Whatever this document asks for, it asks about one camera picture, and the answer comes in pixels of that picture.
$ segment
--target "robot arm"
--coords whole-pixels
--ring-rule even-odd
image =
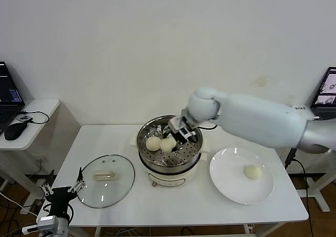
[[[202,122],[221,126],[226,132],[269,148],[292,147],[309,153],[336,150],[336,119],[303,120],[292,108],[271,101],[199,88],[188,106],[169,122],[171,133],[182,145]]]
[[[85,182],[82,175],[82,169],[79,169],[79,174],[76,183],[70,187],[51,188],[48,183],[41,186],[46,200],[50,202],[49,214],[38,219],[36,225],[30,225],[22,228],[24,235],[33,232],[40,232],[42,237],[67,237],[70,223],[68,215],[69,202],[77,197],[77,194],[83,189]]]

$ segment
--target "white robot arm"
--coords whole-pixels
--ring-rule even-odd
[[[336,119],[304,120],[292,108],[271,101],[199,88],[180,116],[170,120],[177,147],[194,135],[202,122],[221,126],[226,132],[269,148],[292,147],[309,153],[336,150]]]

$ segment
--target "computer mouse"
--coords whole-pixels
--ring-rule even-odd
[[[7,141],[13,141],[17,139],[28,126],[27,123],[14,123],[8,126],[4,132],[5,139]]]

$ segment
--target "laptop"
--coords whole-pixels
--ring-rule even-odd
[[[310,109],[322,120],[336,118],[336,67],[329,67]]]
[[[0,61],[0,135],[24,106],[5,62]]]

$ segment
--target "white plate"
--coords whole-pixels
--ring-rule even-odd
[[[256,164],[262,176],[251,180],[244,174],[244,166]],[[270,169],[260,156],[243,148],[222,149],[212,157],[210,175],[217,189],[227,198],[241,204],[259,204],[273,192],[274,180]]]

